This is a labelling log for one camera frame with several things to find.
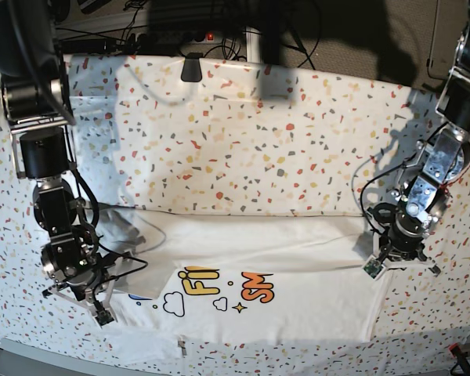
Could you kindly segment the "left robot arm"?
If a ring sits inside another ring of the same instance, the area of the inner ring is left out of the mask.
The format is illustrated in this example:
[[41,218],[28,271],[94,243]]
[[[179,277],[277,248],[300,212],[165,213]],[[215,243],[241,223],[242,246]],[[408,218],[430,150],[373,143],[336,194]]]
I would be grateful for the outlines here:
[[417,141],[413,156],[393,168],[395,203],[381,202],[363,210],[373,230],[373,253],[363,271],[374,280],[389,269],[408,266],[440,273],[424,253],[424,242],[447,209],[447,187],[470,165],[470,2],[468,23],[436,113],[443,123],[426,140]]

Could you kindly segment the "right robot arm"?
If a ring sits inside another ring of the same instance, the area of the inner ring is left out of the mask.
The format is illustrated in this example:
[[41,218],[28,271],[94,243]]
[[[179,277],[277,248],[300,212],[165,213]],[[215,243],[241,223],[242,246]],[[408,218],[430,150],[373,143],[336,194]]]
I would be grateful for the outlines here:
[[129,253],[103,247],[99,203],[82,178],[69,129],[75,119],[63,54],[46,1],[0,1],[0,88],[19,179],[35,182],[34,217],[49,235],[42,267],[52,280],[44,296],[63,296],[100,324],[114,316],[108,300]]

